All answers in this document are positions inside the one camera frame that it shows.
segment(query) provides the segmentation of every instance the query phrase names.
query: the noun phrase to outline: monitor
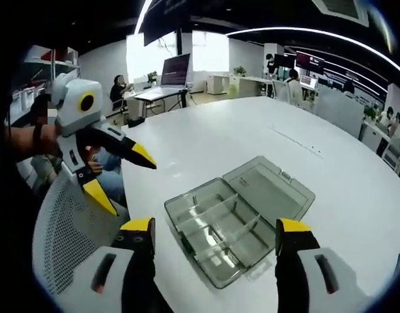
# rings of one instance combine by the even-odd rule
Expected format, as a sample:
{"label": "monitor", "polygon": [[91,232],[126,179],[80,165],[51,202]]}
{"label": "monitor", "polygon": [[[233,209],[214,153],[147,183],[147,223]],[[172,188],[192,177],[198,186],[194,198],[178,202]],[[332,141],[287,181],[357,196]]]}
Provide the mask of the monitor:
{"label": "monitor", "polygon": [[161,85],[186,85],[190,54],[179,55],[164,61]]}
{"label": "monitor", "polygon": [[302,75],[300,77],[300,85],[309,89],[316,89],[316,83],[317,79],[316,78],[311,78],[309,76],[304,76]]}
{"label": "monitor", "polygon": [[333,82],[332,87],[341,91],[343,88],[343,85],[341,83]]}
{"label": "monitor", "polygon": [[294,61],[295,57],[293,55],[286,56],[286,55],[276,54],[274,58],[274,66],[294,68]]}
{"label": "monitor", "polygon": [[154,2],[149,7],[140,30],[140,33],[143,33],[144,46],[176,31],[190,20],[189,1],[163,0]]}
{"label": "monitor", "polygon": [[297,52],[296,65],[314,73],[324,74],[324,59]]}
{"label": "monitor", "polygon": [[324,78],[319,78],[319,84],[329,86],[328,80],[325,80]]}

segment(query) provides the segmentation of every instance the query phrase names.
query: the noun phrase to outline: wrist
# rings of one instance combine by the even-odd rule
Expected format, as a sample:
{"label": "wrist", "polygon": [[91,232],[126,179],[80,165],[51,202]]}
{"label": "wrist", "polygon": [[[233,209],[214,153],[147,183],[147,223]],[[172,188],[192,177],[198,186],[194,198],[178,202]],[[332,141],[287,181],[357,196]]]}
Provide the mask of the wrist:
{"label": "wrist", "polygon": [[56,155],[58,152],[57,135],[54,125],[42,125],[40,134],[41,153]]}

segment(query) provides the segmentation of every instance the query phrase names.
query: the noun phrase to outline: laptop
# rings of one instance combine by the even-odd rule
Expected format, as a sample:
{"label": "laptop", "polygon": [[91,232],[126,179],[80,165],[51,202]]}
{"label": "laptop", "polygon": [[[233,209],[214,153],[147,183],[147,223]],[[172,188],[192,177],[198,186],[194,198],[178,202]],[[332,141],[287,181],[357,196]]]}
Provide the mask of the laptop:
{"label": "laptop", "polygon": [[159,86],[147,89],[135,97],[138,100],[155,101],[171,95],[176,95],[186,89],[186,79],[190,54],[179,55],[164,61],[161,83]]}

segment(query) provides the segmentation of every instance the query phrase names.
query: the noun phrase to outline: hand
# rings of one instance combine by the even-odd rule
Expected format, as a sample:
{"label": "hand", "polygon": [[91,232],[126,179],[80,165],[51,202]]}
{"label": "hand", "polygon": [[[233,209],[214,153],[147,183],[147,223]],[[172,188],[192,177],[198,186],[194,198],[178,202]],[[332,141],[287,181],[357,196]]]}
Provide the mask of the hand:
{"label": "hand", "polygon": [[100,151],[101,147],[100,146],[86,146],[85,148],[85,154],[84,154],[84,159],[85,161],[92,161],[94,158],[94,155]]}
{"label": "hand", "polygon": [[91,167],[91,169],[93,170],[93,172],[95,174],[102,173],[103,167],[99,162],[97,162],[97,161],[88,161],[87,164]]}

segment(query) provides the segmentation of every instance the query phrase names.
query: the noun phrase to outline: box lid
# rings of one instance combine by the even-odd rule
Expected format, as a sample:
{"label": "box lid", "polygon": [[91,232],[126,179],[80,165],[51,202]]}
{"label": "box lid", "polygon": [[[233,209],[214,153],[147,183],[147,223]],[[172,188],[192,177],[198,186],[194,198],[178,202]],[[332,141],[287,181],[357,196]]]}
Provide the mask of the box lid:
{"label": "box lid", "polygon": [[315,194],[281,168],[258,156],[223,179],[274,228],[277,218],[300,220]]}

